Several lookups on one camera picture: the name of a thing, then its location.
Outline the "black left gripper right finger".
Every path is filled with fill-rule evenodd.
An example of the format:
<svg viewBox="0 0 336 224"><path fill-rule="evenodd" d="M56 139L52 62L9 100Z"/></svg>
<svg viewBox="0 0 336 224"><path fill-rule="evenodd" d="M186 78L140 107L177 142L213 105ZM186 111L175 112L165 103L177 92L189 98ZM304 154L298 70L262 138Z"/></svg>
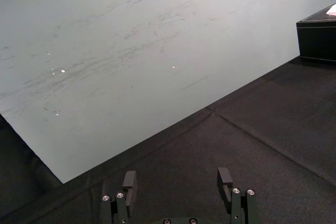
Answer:
<svg viewBox="0 0 336 224"><path fill-rule="evenodd" d="M217 188L231 223L256 223L256 192L234 186L229 170L217 169Z"/></svg>

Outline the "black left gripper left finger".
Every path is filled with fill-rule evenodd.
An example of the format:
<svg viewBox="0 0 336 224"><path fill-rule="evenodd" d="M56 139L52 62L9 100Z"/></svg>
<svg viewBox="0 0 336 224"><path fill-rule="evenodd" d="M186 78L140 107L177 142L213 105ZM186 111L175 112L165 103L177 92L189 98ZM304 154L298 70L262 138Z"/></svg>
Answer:
<svg viewBox="0 0 336 224"><path fill-rule="evenodd" d="M136 171L127 171L121 190L111 190L112 181L103 181L101 192L101 223L131 223L137 195Z"/></svg>

